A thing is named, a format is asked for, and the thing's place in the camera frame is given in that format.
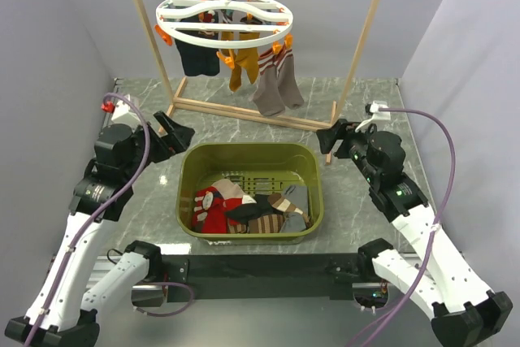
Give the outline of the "red santa sock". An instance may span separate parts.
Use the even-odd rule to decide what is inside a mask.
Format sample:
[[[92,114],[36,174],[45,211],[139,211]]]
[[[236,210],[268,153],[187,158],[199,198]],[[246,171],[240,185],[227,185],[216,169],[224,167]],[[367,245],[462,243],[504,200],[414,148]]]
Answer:
[[[228,211],[243,203],[244,195],[225,198],[214,186],[198,190],[194,198],[191,229],[203,234],[225,234],[228,232]]]

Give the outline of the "white round clip hanger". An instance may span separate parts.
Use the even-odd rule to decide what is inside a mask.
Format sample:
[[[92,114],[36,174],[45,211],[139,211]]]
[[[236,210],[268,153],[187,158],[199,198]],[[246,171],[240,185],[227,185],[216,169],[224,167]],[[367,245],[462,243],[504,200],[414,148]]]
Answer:
[[[174,41],[213,49],[248,49],[285,38],[293,14],[275,0],[165,0],[155,11]]]

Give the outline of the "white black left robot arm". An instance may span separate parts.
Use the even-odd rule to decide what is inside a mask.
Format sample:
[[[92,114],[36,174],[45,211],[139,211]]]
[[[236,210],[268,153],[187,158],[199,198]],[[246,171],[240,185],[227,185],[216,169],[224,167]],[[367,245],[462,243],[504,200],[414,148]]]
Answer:
[[[99,132],[94,156],[73,190],[63,240],[45,283],[26,314],[6,325],[6,337],[24,346],[93,346],[102,319],[134,286],[157,286],[161,293],[171,286],[160,248],[143,241],[128,245],[119,261],[88,286],[137,178],[151,163],[185,152],[195,134],[158,111],[154,118],[165,131],[158,135],[136,105],[117,93],[105,95],[102,109],[114,113],[116,101],[126,103],[138,123],[109,124]]]

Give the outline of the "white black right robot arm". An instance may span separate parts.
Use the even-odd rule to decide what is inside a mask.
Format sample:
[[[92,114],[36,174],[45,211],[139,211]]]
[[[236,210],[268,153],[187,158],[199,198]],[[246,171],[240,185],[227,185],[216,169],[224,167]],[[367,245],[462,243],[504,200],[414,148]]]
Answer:
[[[494,292],[470,267],[436,221],[426,195],[404,172],[401,138],[339,119],[317,132],[323,154],[348,158],[369,185],[378,211],[411,244],[422,266],[414,267],[383,239],[358,250],[357,273],[386,280],[430,320],[443,346],[476,346],[497,334],[513,309],[504,292]]]

